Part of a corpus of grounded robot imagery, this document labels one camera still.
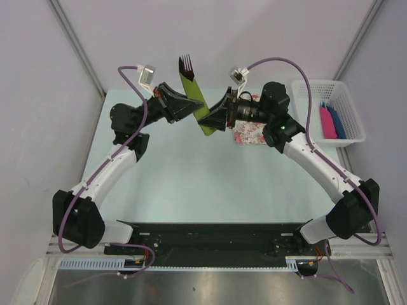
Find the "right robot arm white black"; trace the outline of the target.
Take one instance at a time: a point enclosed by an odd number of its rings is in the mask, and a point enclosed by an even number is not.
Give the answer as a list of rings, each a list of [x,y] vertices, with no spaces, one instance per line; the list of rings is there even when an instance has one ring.
[[[376,220],[380,188],[373,179],[361,180],[320,151],[288,113],[289,102],[286,87],[277,82],[265,84],[257,102],[228,88],[198,123],[220,131],[233,128],[237,121],[262,123],[266,144],[297,162],[325,190],[334,207],[304,223],[293,239],[295,251],[308,255],[318,242],[334,237],[347,240]]]

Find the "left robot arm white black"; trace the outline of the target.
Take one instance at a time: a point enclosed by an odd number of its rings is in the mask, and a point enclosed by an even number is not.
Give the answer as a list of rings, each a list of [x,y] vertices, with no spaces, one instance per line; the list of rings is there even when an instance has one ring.
[[[141,106],[116,104],[111,108],[109,117],[115,138],[109,154],[83,182],[70,191],[59,190],[53,196],[53,232],[58,236],[61,252],[70,252],[64,248],[64,240],[75,243],[77,248],[117,243],[127,254],[138,251],[141,239],[133,234],[132,226],[118,220],[104,220],[99,208],[121,176],[146,152],[149,135],[141,133],[144,126],[162,118],[168,123],[178,122],[203,106],[203,102],[161,83]]]

